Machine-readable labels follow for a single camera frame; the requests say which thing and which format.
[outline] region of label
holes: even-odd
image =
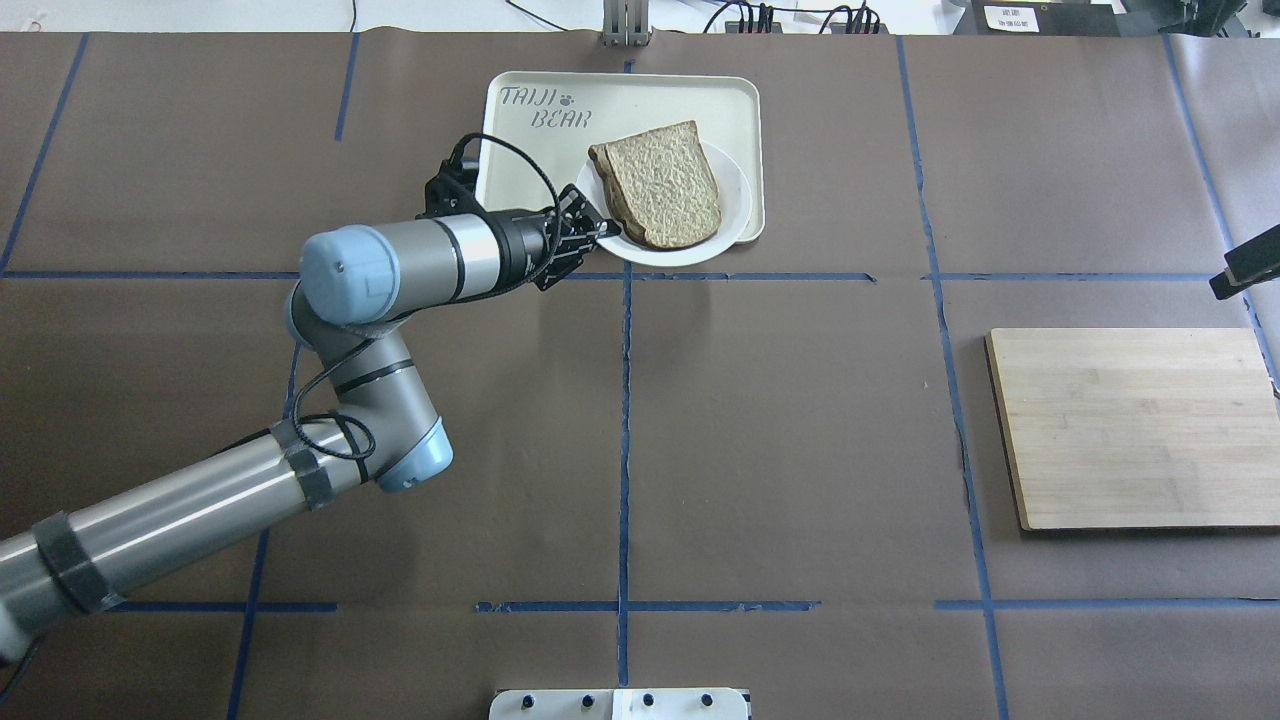
[[[531,109],[531,128],[585,128],[591,122],[591,110],[575,105],[573,96],[558,87],[508,85],[498,94],[499,105]]]
[[[987,27],[1005,32],[1039,32],[1033,8],[1000,8],[986,5]]]

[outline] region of wire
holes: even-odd
[[[733,6],[736,6],[739,9],[739,20],[737,20],[737,31],[739,32],[773,32],[773,13],[777,10],[777,8],[774,8],[774,6],[771,6],[771,5],[767,5],[764,3],[760,3],[759,4],[759,8],[760,8],[760,19],[759,19],[759,22],[756,22],[755,20],[755,14],[754,14],[754,10],[753,10],[754,6],[750,3],[748,3],[746,0],[703,0],[703,1],[704,3],[709,3],[712,5],[719,5],[719,8],[717,8],[716,12],[712,13],[712,17],[707,20],[707,27],[703,28],[704,33],[710,32],[712,24],[716,23],[716,18],[718,18],[721,13],[723,13],[728,8],[733,8]],[[742,8],[744,6],[746,8],[746,27],[745,28],[744,28],[744,23],[742,23],[742,18],[741,18]],[[879,27],[881,27],[879,13],[877,13],[873,9],[870,9],[867,5],[865,0],[863,0],[861,6],[858,8],[856,12],[852,8],[850,8],[849,5],[836,5],[835,8],[829,8],[829,9],[828,8],[823,8],[820,10],[819,9],[806,9],[806,8],[783,8],[783,10],[787,12],[787,13],[813,13],[813,14],[826,13],[827,19],[824,19],[822,22],[822,27],[818,28],[818,33],[819,35],[822,35],[823,32],[827,31],[827,26],[831,24],[832,18],[835,18],[837,13],[845,13],[846,14],[846,20],[845,20],[845,33],[846,35],[877,35],[877,33],[879,33]]]
[[[547,18],[539,15],[538,13],[530,10],[529,8],[525,8],[525,6],[515,3],[515,0],[507,0],[507,4],[511,5],[512,8],[520,10],[521,13],[529,15],[530,18],[534,18],[535,20],[538,20],[540,23],[549,24],[549,26],[552,26],[556,29],[570,29],[570,28],[567,28],[564,26],[558,26],[558,24],[548,20]]]
[[[716,22],[716,18],[718,18],[721,13],[723,13],[724,10],[728,10],[730,8],[737,8],[737,13],[739,13],[739,15],[737,15],[737,31],[742,32],[742,8],[746,8],[746,12],[751,12],[751,4],[746,3],[745,0],[728,0],[727,3],[724,3],[723,5],[721,5],[714,13],[712,13],[712,17],[707,19],[707,27],[703,28],[703,32],[704,33],[710,32],[712,24]]]
[[[22,660],[18,661],[18,666],[14,669],[13,675],[9,675],[9,680],[4,684],[4,689],[0,691],[0,705],[8,702],[9,696],[12,696],[13,691],[18,688],[18,682],[27,674],[27,670],[31,667],[31,661],[36,659],[36,651],[40,650],[40,643],[45,638],[36,638],[31,641],[29,646],[27,646],[26,655],[23,655]]]
[[[849,5],[836,5],[827,13],[827,19],[822,20],[822,27],[818,28],[818,35],[822,35],[827,29],[827,26],[831,24],[831,19],[835,18],[836,13],[841,10],[844,10],[849,15],[851,15],[854,12],[854,9],[850,8]]]
[[[352,450],[351,452],[329,450],[328,447],[311,439],[311,436],[307,434],[306,429],[303,429],[302,425],[308,419],[317,419],[317,418],[308,416],[305,419],[298,416],[298,413],[302,407],[302,401],[306,400],[307,395],[310,395],[311,391],[316,388],[316,386],[323,383],[325,378],[328,378],[329,375],[338,372],[339,368],[355,360],[361,352],[369,350],[369,347],[374,345],[374,342],[375,342],[374,338],[362,340],[360,345],[348,350],[347,354],[339,357],[334,364],[329,365],[319,374],[316,374],[316,377],[307,380],[307,384],[302,386],[302,389],[300,389],[298,393],[293,396],[293,402],[289,404],[289,424],[293,425],[293,432],[298,436],[298,439],[301,439],[302,443],[310,447],[311,450],[315,450],[316,452],[328,455],[330,457],[337,457],[338,460],[352,460],[355,462],[362,462],[364,460],[372,456],[374,451],[378,448],[378,441],[374,439],[374,433],[372,430],[369,429],[369,425],[361,423],[358,419],[352,418],[351,415],[344,415],[342,413],[330,413],[328,415],[329,418],[333,419],[334,423],[339,425],[340,429],[343,429],[344,436],[347,434],[347,430],[342,428],[343,423],[358,428],[360,432],[364,433],[365,438],[369,441],[369,446],[365,447],[364,450],[360,450],[356,443],[348,441],[347,445],[351,447]],[[364,474],[365,474],[364,469],[361,469],[361,475]]]
[[[489,292],[483,292],[480,295],[474,295],[471,297],[466,297],[466,299],[462,299],[462,300],[454,300],[452,302],[453,305],[458,305],[458,304],[462,304],[462,302],[475,302],[477,300],[488,300],[490,297],[497,297],[499,295],[506,295],[506,293],[508,293],[508,292],[511,292],[511,291],[513,291],[513,290],[516,290],[516,288],[518,288],[518,287],[529,283],[530,281],[535,279],[536,277],[541,275],[543,273],[545,273],[547,268],[549,268],[550,264],[556,260],[556,254],[559,252],[559,246],[561,246],[561,223],[562,223],[562,220],[564,218],[564,211],[561,209],[561,204],[559,204],[559,196],[556,195],[556,186],[552,184],[552,181],[550,181],[550,178],[547,177],[547,173],[543,172],[543,169],[538,165],[538,163],[532,158],[529,156],[527,152],[525,152],[520,147],[516,147],[515,145],[507,142],[506,140],[503,140],[500,137],[494,137],[492,135],[483,133],[483,132],[471,132],[471,133],[467,133],[467,135],[462,136],[462,140],[460,140],[458,143],[453,146],[453,154],[449,156],[449,164],[457,165],[458,163],[462,161],[462,151],[466,150],[467,145],[470,145],[472,140],[489,141],[489,142],[493,142],[494,145],[499,145],[502,147],[506,147],[507,150],[511,150],[516,155],[520,155],[520,159],[524,160],[525,163],[529,163],[529,167],[532,168],[535,173],[538,173],[538,177],[541,178],[543,184],[547,187],[547,192],[549,192],[552,195],[552,205],[550,206],[554,209],[553,210],[553,215],[552,215],[552,220],[550,220],[552,222],[552,233],[550,233],[552,237],[550,237],[550,246],[547,249],[547,256],[543,258],[543,260],[538,265],[535,265],[531,270],[529,270],[529,273],[526,273],[525,277],[520,279],[520,282],[515,282],[515,283],[512,283],[512,284],[509,284],[507,287],[494,288],[494,290],[490,290]]]

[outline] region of blue tape line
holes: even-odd
[[[351,102],[351,83],[356,78],[356,55],[360,53],[360,33],[351,36],[351,53],[347,55],[347,79],[342,83],[342,102],[338,105],[338,124],[333,129],[334,142],[342,142],[342,132],[347,127],[347,105]]]
[[[940,600],[934,610],[943,612],[975,611],[984,607],[980,600]],[[995,610],[1142,610],[1142,609],[1267,609],[1280,610],[1280,600],[1252,597],[1115,597],[1064,600],[995,600]]]
[[[40,152],[36,154],[36,164],[31,167],[31,177],[27,178],[27,190],[22,192],[22,201],[18,202],[18,214],[13,218],[13,227],[9,228],[9,240],[0,252],[0,274],[9,266],[9,258],[13,247],[18,243],[18,233],[22,232],[22,223],[27,219],[27,206],[31,205],[31,196],[36,192],[36,182],[40,179],[40,170],[45,167],[45,158],[49,155],[49,146],[54,143],[54,133],[58,131],[58,122],[63,118],[67,108],[67,99],[72,94],[72,85],[76,83],[76,73],[79,72],[81,60],[84,59],[84,47],[88,46],[88,33],[81,33],[79,46],[76,47],[76,58],[67,70],[67,79],[63,82],[63,92],[58,96],[58,105],[54,106],[54,117],[49,119],[49,128],[45,129],[45,140],[40,143]]]
[[[996,691],[996,710],[1001,720],[1009,720],[1009,698],[1005,692],[1004,662],[1000,657],[1000,641],[996,635],[996,612],[991,606],[991,580],[987,577],[987,553],[982,547],[982,519],[978,515],[978,493],[973,484],[973,468],[969,462],[969,443],[965,438],[964,410],[960,407],[960,387],[956,382],[955,355],[951,351],[951,331],[947,328],[946,300],[942,296],[942,270],[938,265],[938,251],[933,238],[933,222],[928,205],[924,202],[924,160],[920,154],[920,138],[915,126],[915,109],[911,104],[911,81],[906,69],[906,46],[902,36],[897,42],[899,74],[902,77],[902,105],[906,113],[906,132],[911,141],[911,160],[915,169],[915,191],[920,206],[920,223],[924,227],[925,249],[929,255],[929,282],[933,286],[933,302],[938,318],[938,333],[942,340],[942,359],[947,370],[947,391],[951,395],[951,415],[960,442],[960,457],[964,470],[965,501],[969,506],[969,536],[973,541],[973,557],[978,569],[978,589],[982,593],[983,621],[987,626],[987,652],[991,660],[991,676]]]
[[[122,602],[110,612],[244,612],[243,602]],[[259,612],[337,612],[337,602],[261,602]]]
[[[1192,142],[1196,164],[1199,165],[1201,179],[1204,181],[1204,190],[1208,192],[1208,204],[1213,209],[1217,229],[1222,234],[1222,246],[1230,251],[1235,247],[1235,238],[1231,237],[1231,228],[1226,222],[1226,214],[1222,211],[1222,200],[1217,193],[1213,174],[1208,170],[1208,161],[1204,159],[1204,149],[1199,141],[1199,132],[1197,132],[1196,123],[1192,120],[1190,106],[1187,104],[1187,94],[1183,91],[1183,76],[1178,70],[1178,59],[1174,58],[1174,44],[1167,35],[1162,35],[1161,40],[1165,44],[1165,60],[1169,63],[1169,73],[1174,78],[1174,96],[1178,99],[1178,110],[1183,115],[1183,126],[1187,128],[1187,137]],[[1254,305],[1249,291],[1240,292],[1240,300],[1244,301],[1244,311],[1249,316],[1249,324],[1253,327],[1253,336],[1258,340],[1258,348],[1262,351],[1262,360],[1267,365],[1267,373],[1272,378],[1280,378],[1276,374],[1276,364],[1271,355],[1271,343],[1267,342],[1267,334],[1262,331],[1257,305]]]
[[[637,281],[844,281],[877,282],[867,273],[636,273]]]
[[[628,612],[809,612],[817,610],[822,601],[817,600],[631,600]],[[609,600],[599,601],[529,601],[529,602],[477,602],[476,612],[481,615],[517,612],[617,612],[618,603]]]
[[[1068,282],[1208,282],[1208,273],[938,273],[942,282],[956,281],[1068,281]]]
[[[573,273],[566,281],[621,281],[622,273]]]
[[[1174,44],[1169,40],[1167,35],[1161,35],[1160,40],[1165,44],[1165,60],[1169,61],[1169,72],[1174,77],[1174,97],[1178,99],[1178,111],[1183,115],[1183,127],[1187,128],[1187,136],[1192,141],[1192,151],[1196,155],[1196,164],[1199,165],[1201,179],[1204,181],[1204,188],[1208,191],[1208,204],[1213,208],[1217,229],[1222,233],[1222,240],[1226,241],[1226,249],[1230,250],[1235,247],[1235,241],[1231,240],[1231,228],[1226,225],[1226,215],[1222,214],[1222,201],[1219,199],[1213,177],[1208,172],[1208,163],[1204,160],[1204,151],[1199,143],[1199,133],[1196,132],[1196,123],[1192,122],[1192,111],[1187,105],[1187,95],[1183,92],[1183,77],[1178,72],[1178,61],[1174,58]]]
[[[618,603],[613,600],[602,601],[531,601],[531,602],[477,602],[476,612],[480,614],[511,614],[511,612],[617,612]]]
[[[809,612],[822,602],[817,600],[692,600],[692,601],[631,601],[632,612]]]
[[[296,281],[298,273],[256,270],[13,270],[5,278],[15,281]]]
[[[236,655],[236,674],[232,676],[232,694],[227,702],[227,720],[239,715],[241,691],[244,689],[244,670],[248,667],[248,650],[253,641],[253,619],[257,615],[257,593],[262,587],[262,566],[266,564],[266,544],[271,530],[257,536],[257,553],[253,556],[253,574],[248,583],[248,600],[244,602],[244,624],[241,626],[241,646]]]
[[[631,286],[632,266],[622,264],[622,457],[618,488],[618,687],[630,683],[631,596]]]

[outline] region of velcro strap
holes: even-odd
[[[101,612],[124,602],[102,571],[84,552],[65,512],[46,518],[31,528],[40,560],[63,594],[84,615]]]
[[[271,425],[271,437],[279,443],[289,468],[293,468],[298,486],[302,487],[302,496],[307,500],[307,509],[320,510],[333,502],[334,492],[329,473],[316,462],[315,454],[293,430],[293,424],[280,420]]]

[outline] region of black clamp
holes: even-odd
[[[1276,278],[1280,275],[1280,225],[1228,251],[1224,258],[1226,269],[1208,281],[1219,300]]]
[[[543,210],[548,222],[557,215],[553,208]],[[596,241],[622,233],[622,227],[600,215],[582,191],[567,184],[559,195],[561,243],[547,270],[534,278],[538,290],[545,291],[582,265],[586,254],[595,250]]]

